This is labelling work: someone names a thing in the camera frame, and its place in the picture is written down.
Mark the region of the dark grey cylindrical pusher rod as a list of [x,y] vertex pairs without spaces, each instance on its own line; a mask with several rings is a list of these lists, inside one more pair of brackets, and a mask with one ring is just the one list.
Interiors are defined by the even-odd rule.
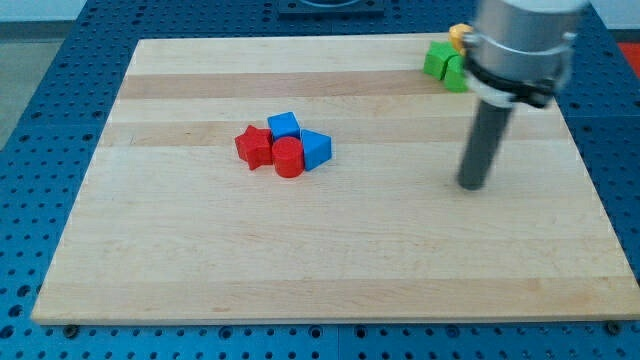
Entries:
[[457,173],[462,188],[475,191],[485,185],[512,111],[484,100],[479,103]]

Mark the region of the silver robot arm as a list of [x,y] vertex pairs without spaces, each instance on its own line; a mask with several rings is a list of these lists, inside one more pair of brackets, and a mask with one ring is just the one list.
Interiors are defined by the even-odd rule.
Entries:
[[480,99],[459,169],[458,184],[486,182],[513,108],[544,108],[568,83],[572,46],[586,0],[482,0],[462,36],[463,69]]

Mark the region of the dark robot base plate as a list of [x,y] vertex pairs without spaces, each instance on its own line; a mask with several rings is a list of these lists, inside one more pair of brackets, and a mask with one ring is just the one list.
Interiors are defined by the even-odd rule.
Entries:
[[385,12],[385,0],[274,0],[280,18],[342,17]]

